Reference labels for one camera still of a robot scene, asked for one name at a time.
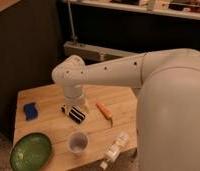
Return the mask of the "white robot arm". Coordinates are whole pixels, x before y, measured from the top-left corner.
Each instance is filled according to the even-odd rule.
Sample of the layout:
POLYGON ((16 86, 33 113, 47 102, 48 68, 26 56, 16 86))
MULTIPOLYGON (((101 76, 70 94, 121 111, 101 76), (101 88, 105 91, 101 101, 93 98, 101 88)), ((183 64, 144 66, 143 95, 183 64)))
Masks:
POLYGON ((85 102, 85 84, 132 88, 139 171, 200 171, 200 51, 145 52, 92 65, 72 55, 52 79, 69 108, 85 102))

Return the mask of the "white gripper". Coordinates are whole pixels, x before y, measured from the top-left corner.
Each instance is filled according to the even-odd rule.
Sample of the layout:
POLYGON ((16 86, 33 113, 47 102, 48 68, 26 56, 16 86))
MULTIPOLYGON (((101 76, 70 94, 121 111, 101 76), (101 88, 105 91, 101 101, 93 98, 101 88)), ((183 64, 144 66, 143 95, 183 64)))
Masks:
POLYGON ((84 95, 81 95, 79 97, 73 97, 73 98, 64 97, 64 100, 65 100, 65 102, 64 102, 64 104, 65 104, 65 111, 67 113, 69 113, 70 110, 73 107, 79 107, 80 109, 82 109, 86 113, 89 112, 88 101, 87 101, 87 99, 85 98, 84 95))

